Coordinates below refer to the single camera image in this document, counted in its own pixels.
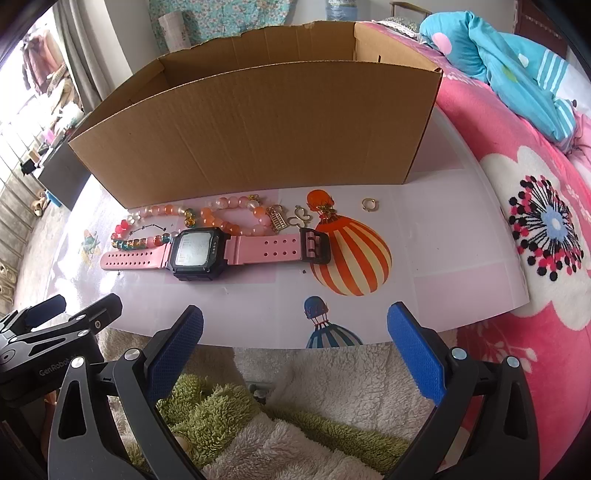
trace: white flower print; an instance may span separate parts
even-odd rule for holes
[[[558,178],[525,146],[517,162],[489,154],[480,164],[512,226],[530,293],[512,313],[530,317],[552,302],[565,326],[583,329],[591,320],[591,255]]]

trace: green fuzzy fabric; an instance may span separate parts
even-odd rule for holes
[[[261,406],[245,387],[214,386],[206,378],[187,374],[178,378],[171,395],[156,406],[173,435],[187,439],[188,456],[199,469],[212,463],[261,412]],[[406,440],[290,407],[263,407],[263,411],[272,419],[295,425],[310,440],[357,457],[380,473],[390,470],[409,445]],[[135,466],[150,471],[137,443],[126,448]]]
[[[367,432],[294,408],[274,406],[265,407],[264,411],[272,419],[295,425],[310,440],[330,450],[340,450],[346,455],[357,457],[380,473],[390,470],[409,445],[403,439]]]
[[[178,378],[171,395],[156,406],[172,434],[187,439],[187,454],[199,469],[212,463],[261,411],[245,387],[214,387],[207,379],[186,374]],[[127,451],[135,466],[147,469],[136,443]]]

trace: watch face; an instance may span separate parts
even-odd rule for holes
[[[191,232],[178,244],[174,263],[178,267],[201,267],[207,263],[213,232]]]

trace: pink blanket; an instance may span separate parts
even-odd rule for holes
[[[490,87],[430,47],[373,26],[443,69],[437,104],[480,162],[515,238],[530,303],[463,327],[457,338],[475,358],[520,359],[534,402],[543,478],[591,409],[591,192],[571,162]],[[478,240],[477,232],[470,234]]]

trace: gold charm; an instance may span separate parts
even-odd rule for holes
[[[282,216],[284,209],[281,205],[271,205],[267,209],[267,215],[271,218],[271,227],[275,233],[279,233],[280,230],[287,228],[287,222]]]

